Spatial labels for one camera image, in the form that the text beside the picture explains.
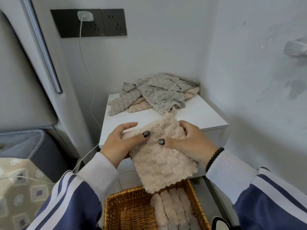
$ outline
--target blue and white jacket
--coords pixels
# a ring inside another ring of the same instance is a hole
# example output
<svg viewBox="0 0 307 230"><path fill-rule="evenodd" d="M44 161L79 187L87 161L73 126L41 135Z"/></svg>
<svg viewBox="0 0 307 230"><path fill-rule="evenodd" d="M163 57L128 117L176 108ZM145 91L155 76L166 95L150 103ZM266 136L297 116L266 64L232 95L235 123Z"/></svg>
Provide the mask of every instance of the blue and white jacket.
<svg viewBox="0 0 307 230"><path fill-rule="evenodd" d="M223 151L206 176L230 198L243 230L307 229L307 196L269 170L255 170ZM96 153L76 175L62 176L27 230L96 229L100 201L117 177L108 159Z"/></svg>

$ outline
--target wicker basket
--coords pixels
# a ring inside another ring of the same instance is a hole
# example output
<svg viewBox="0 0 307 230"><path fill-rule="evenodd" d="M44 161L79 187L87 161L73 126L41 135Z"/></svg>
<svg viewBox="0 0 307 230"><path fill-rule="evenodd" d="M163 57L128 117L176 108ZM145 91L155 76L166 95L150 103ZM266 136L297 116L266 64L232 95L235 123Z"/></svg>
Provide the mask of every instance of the wicker basket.
<svg viewBox="0 0 307 230"><path fill-rule="evenodd" d="M201 229L211 230L190 180L167 186L158 193L173 188L184 188ZM110 195L105 202L104 229L157 229L154 209L150 206L151 197L152 194L147 193L142 186Z"/></svg>

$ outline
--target person's right hand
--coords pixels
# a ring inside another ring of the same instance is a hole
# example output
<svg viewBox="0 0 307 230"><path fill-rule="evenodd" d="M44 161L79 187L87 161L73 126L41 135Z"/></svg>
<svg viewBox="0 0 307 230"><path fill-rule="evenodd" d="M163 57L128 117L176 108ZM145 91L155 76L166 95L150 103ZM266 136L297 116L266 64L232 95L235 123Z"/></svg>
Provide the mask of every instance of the person's right hand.
<svg viewBox="0 0 307 230"><path fill-rule="evenodd" d="M218 147L210 141L199 127L181 120L180 126L185 130L187 137L185 139L159 139L159 144L167 148L175 148L183 151L186 155L203 166L206 166L210 158L217 151Z"/></svg>

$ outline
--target dark glitter nail polish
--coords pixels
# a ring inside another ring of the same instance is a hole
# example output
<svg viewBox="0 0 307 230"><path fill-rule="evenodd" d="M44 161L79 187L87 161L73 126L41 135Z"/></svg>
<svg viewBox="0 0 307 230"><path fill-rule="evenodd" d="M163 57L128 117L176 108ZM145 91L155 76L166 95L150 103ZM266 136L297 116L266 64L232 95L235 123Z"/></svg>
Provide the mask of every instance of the dark glitter nail polish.
<svg viewBox="0 0 307 230"><path fill-rule="evenodd" d="M146 138L150 135L150 131L144 131L143 132L143 136Z"/></svg>
<svg viewBox="0 0 307 230"><path fill-rule="evenodd" d="M159 140L158 140L158 143L159 143L160 145L164 145L164 144L165 144L165 139L159 139Z"/></svg>

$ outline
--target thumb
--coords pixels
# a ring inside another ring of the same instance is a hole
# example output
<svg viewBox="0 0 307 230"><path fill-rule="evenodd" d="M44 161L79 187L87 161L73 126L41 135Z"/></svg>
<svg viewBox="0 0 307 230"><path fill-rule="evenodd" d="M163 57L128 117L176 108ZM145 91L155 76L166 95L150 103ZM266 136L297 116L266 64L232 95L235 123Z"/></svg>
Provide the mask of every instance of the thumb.
<svg viewBox="0 0 307 230"><path fill-rule="evenodd" d="M147 137L150 135L149 131L145 131L142 134L135 135L129 139L124 140L125 147L130 150L133 146L136 146L140 143L143 143L147 140Z"/></svg>
<svg viewBox="0 0 307 230"><path fill-rule="evenodd" d="M180 151L187 151L189 147L188 139L172 139L165 137L164 139L159 139L158 143L167 148L174 148Z"/></svg>

